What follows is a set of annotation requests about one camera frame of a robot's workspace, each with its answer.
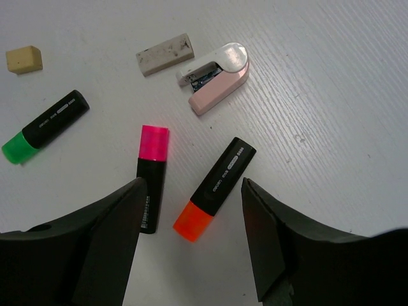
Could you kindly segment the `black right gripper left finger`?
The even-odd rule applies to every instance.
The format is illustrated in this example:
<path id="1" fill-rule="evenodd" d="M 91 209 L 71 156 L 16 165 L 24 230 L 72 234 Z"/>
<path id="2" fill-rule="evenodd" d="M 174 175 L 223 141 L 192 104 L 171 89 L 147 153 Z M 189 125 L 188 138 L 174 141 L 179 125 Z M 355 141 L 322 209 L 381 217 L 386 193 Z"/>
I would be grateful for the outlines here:
<path id="1" fill-rule="evenodd" d="M 2 305 L 121 305 L 147 185 L 112 194 L 27 231 L 1 234 Z"/>

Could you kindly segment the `small yellow eraser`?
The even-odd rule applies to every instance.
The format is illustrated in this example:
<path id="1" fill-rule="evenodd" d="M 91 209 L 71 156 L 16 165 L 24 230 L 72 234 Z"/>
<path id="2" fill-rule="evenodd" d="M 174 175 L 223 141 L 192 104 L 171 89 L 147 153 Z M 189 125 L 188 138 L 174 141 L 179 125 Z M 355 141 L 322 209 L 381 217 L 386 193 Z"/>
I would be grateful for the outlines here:
<path id="1" fill-rule="evenodd" d="M 8 71 L 21 75 L 43 69 L 40 49 L 30 45 L 6 52 Z"/>

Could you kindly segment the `white eraser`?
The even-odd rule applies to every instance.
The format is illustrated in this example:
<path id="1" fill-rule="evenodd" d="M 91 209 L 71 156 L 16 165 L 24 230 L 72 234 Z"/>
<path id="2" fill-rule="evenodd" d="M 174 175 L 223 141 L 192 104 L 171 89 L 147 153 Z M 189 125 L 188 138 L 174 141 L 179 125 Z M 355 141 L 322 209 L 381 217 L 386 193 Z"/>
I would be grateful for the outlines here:
<path id="1" fill-rule="evenodd" d="M 136 54 L 139 69 L 146 77 L 192 58 L 194 50 L 187 33 Z"/>

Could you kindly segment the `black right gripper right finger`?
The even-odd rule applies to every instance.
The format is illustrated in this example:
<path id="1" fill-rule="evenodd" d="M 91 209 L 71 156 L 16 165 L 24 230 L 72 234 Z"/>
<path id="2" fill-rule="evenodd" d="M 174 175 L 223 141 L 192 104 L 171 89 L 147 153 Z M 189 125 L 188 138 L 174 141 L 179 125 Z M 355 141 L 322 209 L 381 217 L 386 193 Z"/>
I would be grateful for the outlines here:
<path id="1" fill-rule="evenodd" d="M 407 230 L 340 231 L 283 204 L 251 179 L 242 208 L 263 305 L 406 305 Z"/>

